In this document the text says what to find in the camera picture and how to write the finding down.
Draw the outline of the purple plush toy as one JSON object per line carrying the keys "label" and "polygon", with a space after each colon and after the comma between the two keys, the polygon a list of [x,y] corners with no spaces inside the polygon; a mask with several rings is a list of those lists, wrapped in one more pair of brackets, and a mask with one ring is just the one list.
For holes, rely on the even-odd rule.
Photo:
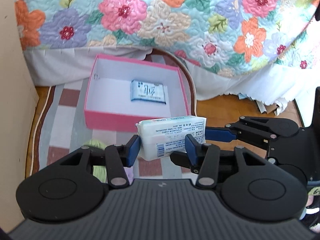
{"label": "purple plush toy", "polygon": [[125,167],[124,169],[125,169],[127,178],[129,180],[129,183],[132,184],[132,182],[134,180],[133,166],[132,167]]}

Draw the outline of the green yarn ball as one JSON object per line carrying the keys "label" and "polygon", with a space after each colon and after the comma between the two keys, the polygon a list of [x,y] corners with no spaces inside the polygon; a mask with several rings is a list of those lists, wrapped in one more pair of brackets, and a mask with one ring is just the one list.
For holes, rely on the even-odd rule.
{"label": "green yarn ball", "polygon": [[84,144],[84,146],[97,148],[94,150],[92,156],[89,159],[89,165],[91,167],[91,174],[98,178],[102,183],[106,183],[107,181],[107,173],[105,167],[105,157],[104,154],[101,155],[100,153],[104,151],[107,145],[97,139],[91,139]]}

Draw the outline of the white tissue pack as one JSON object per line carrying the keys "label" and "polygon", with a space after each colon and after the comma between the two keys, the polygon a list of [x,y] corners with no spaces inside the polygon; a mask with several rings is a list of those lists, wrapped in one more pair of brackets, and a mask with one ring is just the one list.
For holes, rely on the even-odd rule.
{"label": "white tissue pack", "polygon": [[146,161],[168,157],[174,151],[185,151],[185,136],[191,134],[200,144],[205,142],[207,119],[180,116],[143,120],[136,124],[142,146],[139,156]]}

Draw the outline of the pink storage box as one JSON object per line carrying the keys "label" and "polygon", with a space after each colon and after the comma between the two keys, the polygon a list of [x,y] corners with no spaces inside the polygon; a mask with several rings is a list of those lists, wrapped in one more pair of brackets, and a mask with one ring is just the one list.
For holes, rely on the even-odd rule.
{"label": "pink storage box", "polygon": [[135,132],[142,120],[194,113],[191,86],[180,67],[99,54],[89,78],[89,129]]}

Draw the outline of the checkered pastel rug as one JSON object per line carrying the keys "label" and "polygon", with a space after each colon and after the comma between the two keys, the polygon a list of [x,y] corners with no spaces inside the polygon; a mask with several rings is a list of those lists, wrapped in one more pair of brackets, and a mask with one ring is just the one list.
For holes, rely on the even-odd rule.
{"label": "checkered pastel rug", "polygon": [[[146,55],[145,60],[180,67],[183,70],[194,96],[194,115],[195,88],[186,63],[177,56],[155,49]],[[84,146],[91,139],[97,139],[108,146],[125,144],[134,134],[87,128],[84,104],[88,82],[89,79],[86,78],[53,87],[37,87],[40,99],[29,138],[26,178]],[[145,161],[138,157],[133,165],[133,172],[134,178],[189,178],[195,182],[197,177],[190,169],[174,165],[169,157],[153,161]]]}

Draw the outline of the blue tissue pack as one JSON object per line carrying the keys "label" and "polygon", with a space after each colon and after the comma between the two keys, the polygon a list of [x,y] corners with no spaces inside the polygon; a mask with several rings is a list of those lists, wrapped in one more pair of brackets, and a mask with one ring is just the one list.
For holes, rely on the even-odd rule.
{"label": "blue tissue pack", "polygon": [[134,100],[166,103],[164,86],[160,83],[133,80],[131,82],[131,101]]}

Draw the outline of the floral quilt bedspread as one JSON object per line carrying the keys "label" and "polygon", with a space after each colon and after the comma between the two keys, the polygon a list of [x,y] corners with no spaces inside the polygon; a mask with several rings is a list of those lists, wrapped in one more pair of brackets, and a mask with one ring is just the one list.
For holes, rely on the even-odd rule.
{"label": "floral quilt bedspread", "polygon": [[319,0],[16,0],[23,50],[163,49],[221,76],[279,61]]}

